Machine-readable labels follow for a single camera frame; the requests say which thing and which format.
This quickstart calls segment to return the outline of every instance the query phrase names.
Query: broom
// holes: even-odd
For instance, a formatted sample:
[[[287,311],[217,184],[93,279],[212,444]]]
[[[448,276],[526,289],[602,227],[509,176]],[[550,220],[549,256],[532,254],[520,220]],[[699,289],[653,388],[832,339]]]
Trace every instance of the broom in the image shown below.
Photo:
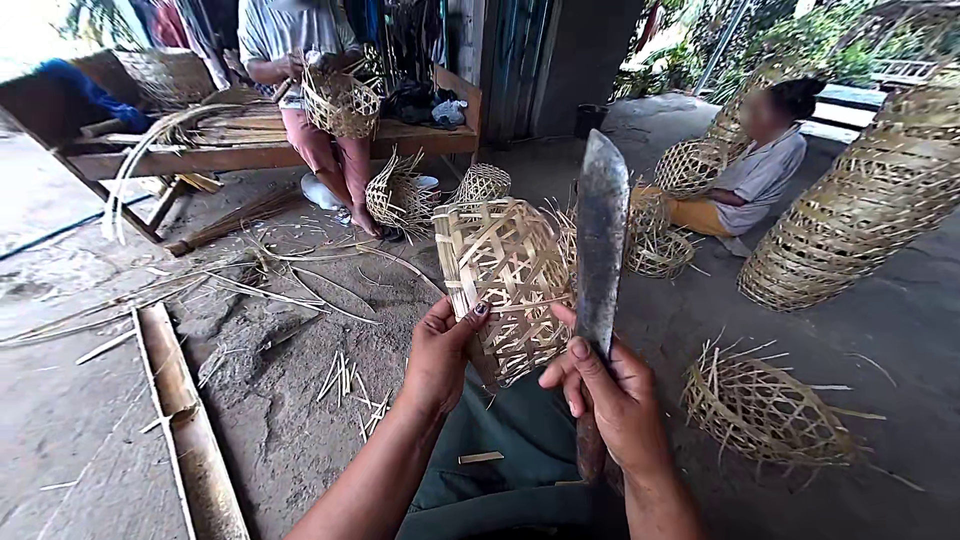
[[[266,193],[255,201],[230,212],[211,225],[190,234],[183,240],[167,244],[164,247],[174,257],[182,257],[211,240],[240,229],[245,223],[273,217],[283,213],[300,201],[303,201],[303,196],[293,186],[279,194]]]

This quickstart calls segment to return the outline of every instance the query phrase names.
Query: dark hair bun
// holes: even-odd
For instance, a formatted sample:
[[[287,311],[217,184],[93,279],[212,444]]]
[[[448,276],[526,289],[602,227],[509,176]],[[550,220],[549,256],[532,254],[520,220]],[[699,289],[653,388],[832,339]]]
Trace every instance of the dark hair bun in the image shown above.
[[[813,114],[817,106],[817,94],[824,91],[827,83],[817,79],[794,79],[770,86],[768,91],[774,107],[793,120],[804,120]]]

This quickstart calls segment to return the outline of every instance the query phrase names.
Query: yellow pants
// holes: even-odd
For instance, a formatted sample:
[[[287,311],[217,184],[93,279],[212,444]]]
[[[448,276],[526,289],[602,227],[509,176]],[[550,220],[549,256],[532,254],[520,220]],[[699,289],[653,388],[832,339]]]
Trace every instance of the yellow pants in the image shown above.
[[[643,188],[646,192],[661,191],[658,187],[651,185]],[[717,207],[708,199],[684,199],[678,201],[671,197],[666,198],[666,203],[670,207],[670,223],[677,227],[684,227],[700,234],[709,234],[711,236],[732,236],[730,232],[720,224],[720,215]]]

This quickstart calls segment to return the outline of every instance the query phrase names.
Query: concrete floor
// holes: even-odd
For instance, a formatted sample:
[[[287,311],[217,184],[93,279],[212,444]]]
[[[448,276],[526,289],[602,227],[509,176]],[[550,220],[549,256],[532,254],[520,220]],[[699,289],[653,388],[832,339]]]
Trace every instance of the concrete floor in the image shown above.
[[[648,171],[678,140],[706,128],[716,108],[681,96],[617,103],[605,131],[637,172]],[[807,158],[784,199],[812,184],[842,146],[810,141]],[[513,177],[515,196],[535,203],[557,197],[566,204],[579,170],[583,143],[529,141],[488,160]],[[19,243],[99,208],[98,200],[23,136],[0,140],[8,184],[17,197],[0,212],[5,246]],[[452,185],[437,162],[428,170]],[[259,192],[297,179],[301,169],[226,175],[216,196],[195,195],[180,207],[169,234],[209,223]],[[144,203],[141,211],[146,211]],[[306,222],[318,219],[320,223]],[[753,245],[771,216],[748,234]],[[323,227],[278,227],[294,223]],[[279,250],[316,245],[343,230],[308,205],[264,226]],[[221,239],[174,260],[131,231],[127,247],[103,240],[85,226],[58,240],[0,262],[0,335],[110,298],[157,279],[143,267],[171,272],[242,255],[242,235]],[[741,259],[712,239],[698,244],[695,264],[674,281],[624,277],[617,329],[655,368],[678,465],[691,484],[715,537],[721,538],[942,538],[960,526],[960,378],[956,368],[960,219],[956,216],[894,256],[876,274],[826,304],[777,314],[751,303],[734,284]],[[394,246],[434,282],[440,266],[431,242]],[[336,289],[311,282],[334,304],[386,324],[372,326],[338,314],[268,354],[260,346],[310,314],[224,291],[198,290],[171,302],[178,332],[194,369],[225,361],[204,389],[221,448],[228,459],[248,525],[264,539],[280,538],[360,448],[356,414],[365,405],[338,408],[314,400],[336,350],[358,363],[377,400],[402,381],[409,332],[434,293],[409,271],[371,256],[306,265],[364,298],[375,314]],[[377,287],[360,279],[359,266]],[[270,287],[292,293],[273,276]],[[866,467],[826,470],[806,489],[803,471],[781,478],[773,467],[755,479],[754,464],[732,453],[717,463],[719,445],[684,425],[679,406],[682,373],[707,338],[726,326],[730,343],[778,342],[773,363],[793,366],[811,384],[847,384],[850,392],[822,392],[844,408],[883,414],[886,421],[843,418],[875,449],[871,460],[923,486],[918,493]],[[73,360],[110,335],[80,333],[31,347],[0,350],[0,537],[185,538],[168,455],[158,431],[138,430],[154,417],[143,392],[144,375],[133,342],[76,367]],[[897,387],[859,353],[886,368]],[[74,488],[39,491],[80,478]]]

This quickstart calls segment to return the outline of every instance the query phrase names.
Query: green pants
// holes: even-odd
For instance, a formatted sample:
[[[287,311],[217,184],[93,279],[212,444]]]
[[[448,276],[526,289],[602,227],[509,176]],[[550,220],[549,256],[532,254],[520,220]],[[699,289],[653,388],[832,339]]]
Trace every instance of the green pants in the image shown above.
[[[397,538],[455,539],[544,526],[582,528],[591,537],[611,527],[626,530],[623,501],[609,490],[598,496],[585,485],[555,485],[580,479],[576,425],[562,392],[540,388],[540,373],[500,389],[491,404],[468,368],[463,397],[446,419]],[[494,451],[503,459],[457,460]],[[598,514],[611,508],[614,518],[604,516],[597,526]]]

